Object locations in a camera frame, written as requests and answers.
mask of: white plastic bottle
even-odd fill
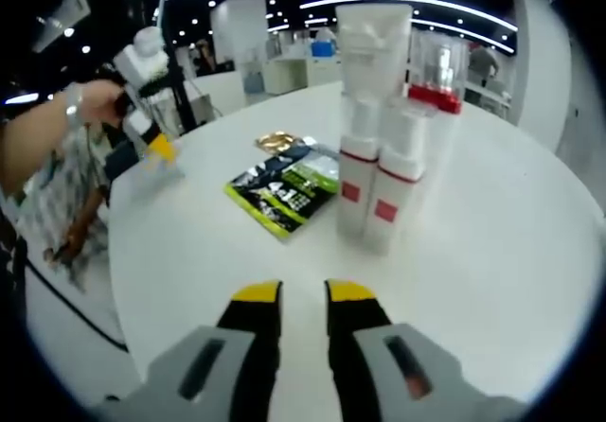
[[[379,113],[380,104],[376,100],[343,95],[337,227],[346,236],[360,236],[364,229],[379,159]]]
[[[394,99],[385,111],[387,132],[365,220],[364,243],[384,254],[419,210],[419,182],[426,169],[425,143],[428,111],[405,99]]]

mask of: yellow object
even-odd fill
[[[174,146],[163,133],[160,133],[153,139],[149,148],[169,162],[174,162],[177,157]]]
[[[367,287],[345,280],[327,280],[332,302],[362,301],[375,299],[375,295]]]
[[[275,302],[279,284],[279,280],[270,280],[268,282],[257,283],[256,285],[249,285],[234,294],[231,300],[242,302]]]

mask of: white round table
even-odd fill
[[[506,121],[465,104],[438,196],[387,257],[342,240],[334,203],[280,242],[223,194],[268,155],[265,133],[338,146],[341,83],[246,108],[181,140],[184,177],[145,163],[114,183],[110,264],[119,318],[145,378],[154,358],[215,325],[241,287],[284,282],[271,420],[340,420],[323,281],[370,287],[459,358],[471,384],[531,401],[575,346],[602,281],[602,213],[575,175]]]

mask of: blue container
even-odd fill
[[[316,58],[330,58],[334,55],[332,42],[312,42],[312,56]]]

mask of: person's hand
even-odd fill
[[[86,237],[88,236],[88,229],[80,225],[79,223],[72,223],[65,234],[65,243],[67,249],[63,252],[61,260],[73,260],[82,251]]]
[[[116,113],[115,102],[122,94],[122,88],[107,79],[89,81],[81,87],[80,114],[84,121],[100,121],[118,127],[122,118]]]

